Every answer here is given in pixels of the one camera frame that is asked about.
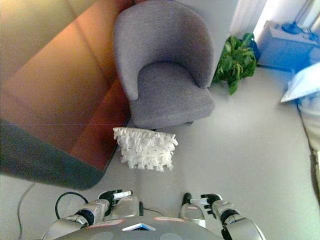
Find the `wooden panel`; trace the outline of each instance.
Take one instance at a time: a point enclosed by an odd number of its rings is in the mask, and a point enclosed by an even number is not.
[[[1,83],[12,76],[95,1],[2,1]]]
[[[66,3],[75,16],[83,5]],[[1,117],[104,170],[116,146],[112,128],[123,126],[130,116],[127,98],[115,83],[112,32],[119,12],[131,4],[98,0],[63,29],[1,84]],[[41,29],[35,36],[47,34]],[[20,34],[12,34],[8,41],[15,42]],[[76,146],[86,148],[77,151]]]
[[[129,103],[119,80],[116,80],[79,137],[71,155],[105,170],[117,146],[113,128],[124,127],[129,116]]]

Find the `white fringed pillow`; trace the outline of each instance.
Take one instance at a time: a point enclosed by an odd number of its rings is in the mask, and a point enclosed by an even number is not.
[[[115,127],[113,131],[121,147],[121,162],[128,162],[130,169],[163,172],[164,166],[174,168],[171,158],[178,145],[175,134],[129,127]]]

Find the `white sheet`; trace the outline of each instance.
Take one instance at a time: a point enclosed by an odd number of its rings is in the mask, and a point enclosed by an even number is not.
[[[300,98],[298,107],[310,145],[313,148],[313,154],[316,157],[315,171],[320,191],[320,92]]]

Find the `armchair seat cushion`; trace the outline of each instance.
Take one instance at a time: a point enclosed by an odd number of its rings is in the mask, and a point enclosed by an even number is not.
[[[138,99],[130,101],[130,109],[136,127],[155,129],[207,117],[214,101],[184,67],[156,62],[140,70]]]

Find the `black cable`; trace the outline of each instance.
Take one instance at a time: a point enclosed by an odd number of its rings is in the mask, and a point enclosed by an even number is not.
[[[25,192],[21,195],[20,197],[20,200],[19,200],[19,203],[18,203],[18,207],[16,209],[16,214],[17,214],[17,217],[18,217],[18,222],[19,222],[19,237],[18,237],[18,240],[21,239],[22,237],[22,231],[23,231],[23,228],[22,228],[22,224],[21,224],[21,220],[20,220],[20,207],[21,207],[21,203],[23,201],[23,199],[25,198],[25,196],[27,195],[27,193],[33,188],[33,186],[35,185],[36,183],[32,183],[26,190]]]
[[[152,211],[152,212],[155,212],[155,213],[158,213],[158,214],[160,214],[161,216],[166,216],[166,215],[164,215],[163,213],[161,213],[161,212],[159,212],[159,211],[157,211],[157,210],[153,210],[153,209],[150,209],[150,208],[143,208],[144,210],[147,210],[147,211]]]
[[[60,202],[60,199],[65,196],[65,195],[68,195],[68,194],[73,194],[73,195],[77,195],[78,197],[82,198],[84,200],[84,202],[87,204],[88,203],[88,200],[82,196],[80,193],[77,193],[77,192],[74,192],[74,191],[67,191],[65,192],[64,194],[62,194],[56,201],[55,203],[55,206],[54,206],[54,210],[55,210],[55,215],[56,215],[56,218],[57,219],[60,219],[60,216],[59,216],[59,213],[58,213],[58,204]]]

